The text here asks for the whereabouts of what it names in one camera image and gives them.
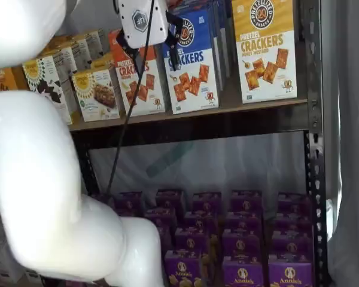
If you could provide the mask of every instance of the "shelving unit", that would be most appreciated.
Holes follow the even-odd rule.
[[[226,84],[218,109],[181,115],[135,117],[124,137],[124,146],[195,141],[234,136],[303,131],[306,190],[311,197],[314,225],[314,278],[316,287],[330,283],[327,268],[323,87],[321,63],[320,0],[301,3],[305,42],[298,47],[298,97],[242,104],[238,76]],[[124,120],[78,123],[70,127],[77,147],[85,185],[99,193],[89,157],[90,149],[115,147]]]

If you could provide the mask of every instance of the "cracker box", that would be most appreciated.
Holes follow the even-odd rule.
[[[200,253],[178,249],[167,251],[165,269],[171,286],[204,287]]]
[[[294,230],[274,230],[271,250],[275,252],[312,255],[312,240],[307,233]]]
[[[61,51],[30,60],[23,64],[23,69],[29,89],[50,99],[64,122],[73,124],[79,120],[80,114]]]
[[[230,211],[262,213],[262,192],[256,190],[233,190],[230,198]]]
[[[156,205],[165,208],[174,208],[177,218],[182,221],[185,215],[185,194],[178,189],[158,190]]]
[[[304,255],[270,254],[271,287],[312,287],[312,264]]]
[[[297,96],[293,0],[233,0],[243,103]]]
[[[97,56],[95,59],[102,57],[105,53],[109,52],[109,42],[106,33],[104,30],[96,29],[87,32],[92,36],[93,46],[96,49]]]
[[[116,40],[119,31],[115,30],[109,34],[109,43],[118,80],[121,84],[125,108],[128,111],[137,89],[138,74],[135,71],[132,59],[123,51]],[[139,53],[143,57],[145,48],[140,48]],[[142,76],[132,116],[165,112],[170,105],[169,88],[161,54],[159,46],[148,47],[145,72]]]
[[[80,46],[81,57],[84,60],[85,69],[90,69],[92,61],[99,57],[92,36],[88,33],[83,33],[73,36],[72,40],[78,42],[78,45]]]
[[[249,252],[260,254],[260,235],[253,230],[225,229],[222,234],[222,247],[225,255]]]
[[[28,90],[21,66],[0,69],[0,91]]]
[[[297,193],[278,194],[278,212],[295,213],[311,217],[311,202],[308,196]]]
[[[179,67],[174,71],[169,47],[163,45],[166,75],[174,114],[217,108],[219,83],[214,47],[214,11],[209,3],[176,9],[184,19],[178,41]]]
[[[245,254],[226,256],[223,259],[222,269],[225,286],[264,286],[259,257]]]
[[[113,66],[81,71],[72,81],[84,121],[111,120],[124,113]]]

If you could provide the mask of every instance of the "brand logo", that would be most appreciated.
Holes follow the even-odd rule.
[[[264,29],[274,18],[274,6],[270,0],[256,0],[250,9],[250,19],[254,27]]]
[[[191,21],[184,19],[184,24],[182,26],[181,37],[178,41],[179,45],[183,47],[189,46],[194,39],[194,26]]]

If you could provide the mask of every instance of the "black cable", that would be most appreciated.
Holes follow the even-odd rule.
[[[151,6],[150,6],[150,14],[149,14],[149,22],[148,22],[148,31],[147,31],[147,36],[146,36],[146,43],[145,43],[145,52],[144,52],[144,59],[142,61],[142,66],[141,66],[141,74],[138,78],[138,83],[137,83],[137,89],[135,90],[134,92],[134,95],[133,95],[133,101],[132,103],[130,104],[130,107],[129,107],[129,112],[127,112],[127,115],[126,115],[126,118],[125,118],[125,123],[123,125],[123,128],[122,128],[122,131],[121,131],[121,135],[120,135],[120,138],[118,140],[118,145],[117,145],[117,151],[115,152],[115,157],[114,157],[114,161],[113,161],[113,167],[112,167],[112,172],[110,174],[110,178],[109,178],[109,183],[108,183],[108,186],[107,186],[107,190],[105,192],[105,194],[109,194],[110,193],[110,189],[112,187],[112,183],[113,183],[113,178],[114,178],[114,174],[115,174],[115,169],[117,167],[117,162],[118,162],[118,158],[120,156],[120,150],[121,150],[121,146],[122,146],[122,141],[124,139],[124,135],[125,135],[125,131],[126,131],[126,128],[127,128],[127,124],[129,122],[129,118],[130,118],[130,115],[132,115],[132,109],[133,109],[133,106],[136,102],[136,99],[137,99],[137,94],[138,94],[138,91],[139,91],[139,86],[141,85],[141,81],[142,81],[142,76],[145,72],[145,63],[146,63],[146,57],[147,57],[147,53],[148,53],[148,46],[149,46],[149,38],[150,38],[150,29],[151,29],[151,19],[153,18],[153,8],[154,8],[154,0],[151,0]]]

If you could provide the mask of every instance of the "white snack box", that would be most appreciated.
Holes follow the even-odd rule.
[[[113,65],[78,72],[72,81],[84,121],[120,118],[124,106]]]

